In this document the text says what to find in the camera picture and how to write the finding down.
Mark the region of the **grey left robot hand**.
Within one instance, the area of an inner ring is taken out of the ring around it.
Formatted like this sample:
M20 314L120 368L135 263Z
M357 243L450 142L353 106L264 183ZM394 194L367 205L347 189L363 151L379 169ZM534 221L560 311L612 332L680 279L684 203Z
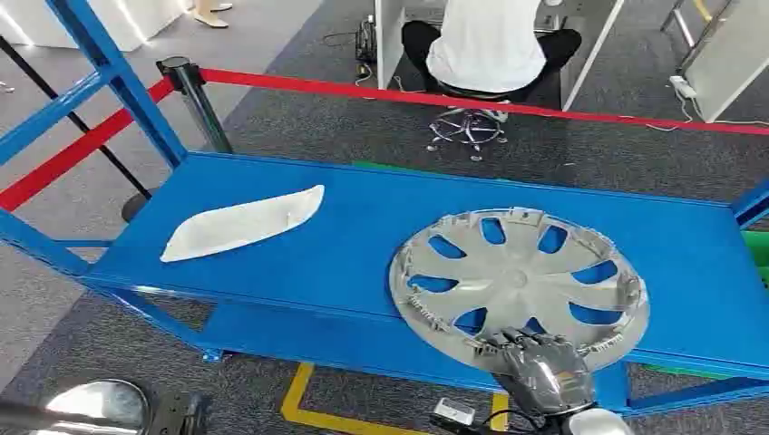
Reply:
M208 432L211 398L196 392L168 392L151 405L150 435L203 435Z

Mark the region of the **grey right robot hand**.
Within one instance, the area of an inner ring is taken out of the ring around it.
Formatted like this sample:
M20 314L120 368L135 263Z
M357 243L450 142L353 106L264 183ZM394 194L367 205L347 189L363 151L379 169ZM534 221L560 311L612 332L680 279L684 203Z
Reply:
M562 336L504 328L483 341L474 358L529 414L558 416L597 404L590 369Z

